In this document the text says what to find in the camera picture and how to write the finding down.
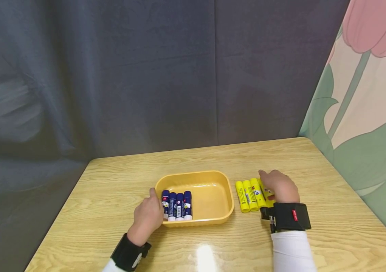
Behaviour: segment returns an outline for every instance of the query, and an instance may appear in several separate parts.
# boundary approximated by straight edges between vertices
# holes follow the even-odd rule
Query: blue glue stick
[[[184,192],[184,220],[192,220],[192,193],[190,191]]]
[[[163,204],[163,209],[164,209],[164,215],[163,215],[164,221],[168,220],[168,203],[169,203],[168,197],[169,197],[169,194],[170,194],[170,192],[168,190],[164,190],[163,194],[161,196],[161,202]]]
[[[176,195],[176,221],[184,220],[184,194]]]
[[[176,220],[176,193],[170,193],[168,197],[168,220]]]

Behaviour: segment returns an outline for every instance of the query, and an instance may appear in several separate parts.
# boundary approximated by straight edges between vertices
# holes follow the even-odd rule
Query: right hand
[[[127,232],[136,246],[143,246],[150,235],[163,223],[164,209],[155,188],[150,188],[148,198],[134,210],[134,223]]]
[[[287,175],[278,170],[273,170],[267,174],[264,170],[259,170],[262,184],[274,192],[274,200],[279,203],[300,203],[299,189],[294,181]]]

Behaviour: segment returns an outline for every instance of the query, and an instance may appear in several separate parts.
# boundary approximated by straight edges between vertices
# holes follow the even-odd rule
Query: table surface
[[[27,272],[103,269],[133,222],[133,210],[168,174],[219,170],[235,182],[258,169],[290,176],[307,204],[319,271],[386,271],[386,228],[307,138],[92,160]],[[161,226],[138,271],[273,271],[268,221],[235,209],[221,225]]]

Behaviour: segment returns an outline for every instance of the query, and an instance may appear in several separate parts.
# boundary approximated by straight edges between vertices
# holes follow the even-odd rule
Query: pink tulip
[[[357,53],[386,57],[386,0],[352,0],[343,21],[344,42]]]

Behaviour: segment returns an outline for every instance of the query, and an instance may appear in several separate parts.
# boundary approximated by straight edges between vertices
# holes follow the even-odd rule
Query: orange plastic tray
[[[164,221],[163,225],[166,227],[222,224],[234,210],[228,177],[219,171],[167,175],[157,182],[155,189],[159,196],[163,190],[175,193],[192,192],[193,220]]]

